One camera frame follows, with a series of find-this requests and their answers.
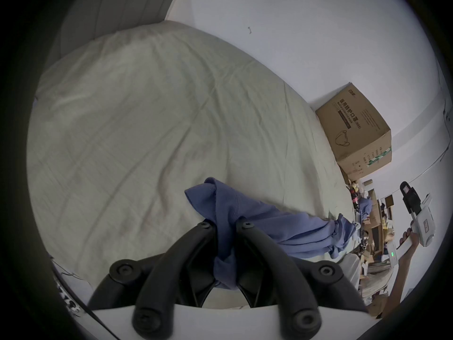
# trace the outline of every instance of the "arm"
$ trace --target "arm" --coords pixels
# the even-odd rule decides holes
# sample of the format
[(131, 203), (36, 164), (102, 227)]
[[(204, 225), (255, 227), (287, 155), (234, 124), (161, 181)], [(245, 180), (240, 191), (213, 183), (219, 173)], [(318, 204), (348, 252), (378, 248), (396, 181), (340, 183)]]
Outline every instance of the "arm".
[(399, 240), (399, 245), (402, 245), (407, 237), (411, 237), (412, 246), (398, 261), (398, 273), (396, 275), (395, 283), (393, 284), (393, 288), (390, 292), (386, 306), (382, 311), (382, 318), (390, 314), (400, 304), (404, 284), (409, 272), (409, 266), (411, 265), (411, 259), (419, 244), (419, 236), (413, 233), (410, 228), (408, 228), (407, 231), (403, 233), (403, 238)]

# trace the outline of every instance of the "black cable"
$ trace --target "black cable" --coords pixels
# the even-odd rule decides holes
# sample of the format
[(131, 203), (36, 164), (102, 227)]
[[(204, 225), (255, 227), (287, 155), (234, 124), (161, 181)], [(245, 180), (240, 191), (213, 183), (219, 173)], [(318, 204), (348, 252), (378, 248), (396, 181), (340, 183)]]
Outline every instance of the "black cable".
[[(442, 91), (442, 88), (440, 86), (440, 72), (439, 72), (439, 64), (437, 64), (437, 76), (438, 76), (438, 82), (439, 82), (439, 88), (440, 88), (440, 91)], [(411, 181), (408, 181), (408, 184), (412, 183), (413, 181), (415, 181), (416, 179), (420, 178), (424, 173), (426, 173), (430, 168), (432, 168), (437, 162), (441, 162), (442, 159), (444, 158), (445, 154), (447, 153), (447, 151), (449, 150), (450, 148), (450, 144), (452, 142), (452, 137), (451, 137), (451, 134), (450, 134), (450, 130), (448, 128), (448, 125), (447, 125), (447, 121), (446, 121), (446, 116), (445, 116), (445, 110), (446, 110), (446, 107), (447, 107), (447, 95), (444, 95), (444, 110), (442, 111), (442, 114), (443, 114), (443, 120), (444, 120), (444, 125), (445, 125), (445, 128), (447, 129), (447, 132), (449, 134), (449, 143), (447, 145), (447, 148), (442, 152), (442, 154), (440, 154), (440, 156), (430, 165), (428, 166), (428, 168), (422, 172), (421, 174), (417, 175), (415, 178), (413, 178)], [(386, 196), (389, 196), (389, 195), (392, 195), (394, 193), (396, 193), (397, 191), (399, 191), (399, 188), (397, 190), (395, 190), (394, 192), (386, 195)]]

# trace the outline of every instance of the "white bedsheet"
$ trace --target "white bedsheet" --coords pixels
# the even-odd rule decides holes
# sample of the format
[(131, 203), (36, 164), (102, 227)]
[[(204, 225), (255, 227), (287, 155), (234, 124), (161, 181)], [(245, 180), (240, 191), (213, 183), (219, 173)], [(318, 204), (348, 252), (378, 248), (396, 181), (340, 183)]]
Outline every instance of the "white bedsheet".
[(114, 261), (162, 253), (200, 222), (184, 190), (209, 176), (281, 209), (354, 218), (309, 105), (201, 31), (166, 21), (98, 38), (47, 70), (37, 97), (36, 221), (57, 262), (92, 286)]

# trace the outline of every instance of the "gray headboard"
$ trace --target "gray headboard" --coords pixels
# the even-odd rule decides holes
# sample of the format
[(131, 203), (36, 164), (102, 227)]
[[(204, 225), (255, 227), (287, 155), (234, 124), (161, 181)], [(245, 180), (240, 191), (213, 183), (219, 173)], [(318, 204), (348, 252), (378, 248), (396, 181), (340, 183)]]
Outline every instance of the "gray headboard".
[(75, 0), (55, 38), (45, 68), (90, 40), (159, 23), (173, 0)]

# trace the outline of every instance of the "cardboard box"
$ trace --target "cardboard box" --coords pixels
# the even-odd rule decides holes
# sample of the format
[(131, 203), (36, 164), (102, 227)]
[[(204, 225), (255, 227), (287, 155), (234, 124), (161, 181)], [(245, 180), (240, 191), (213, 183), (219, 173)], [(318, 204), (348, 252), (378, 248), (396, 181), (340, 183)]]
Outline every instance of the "cardboard box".
[(391, 162), (390, 128), (352, 83), (316, 114), (338, 165), (352, 181)]
[(371, 213), (370, 213), (370, 228), (377, 227), (378, 225), (381, 225), (381, 208), (379, 207), (379, 202), (376, 199), (376, 194), (373, 189), (368, 191), (368, 194), (370, 196), (371, 202), (372, 202), (372, 207), (371, 207)]
[(392, 195), (389, 195), (385, 198), (385, 201), (386, 201), (386, 207), (387, 208), (390, 208), (392, 205), (394, 205), (394, 201), (393, 201), (393, 196)]

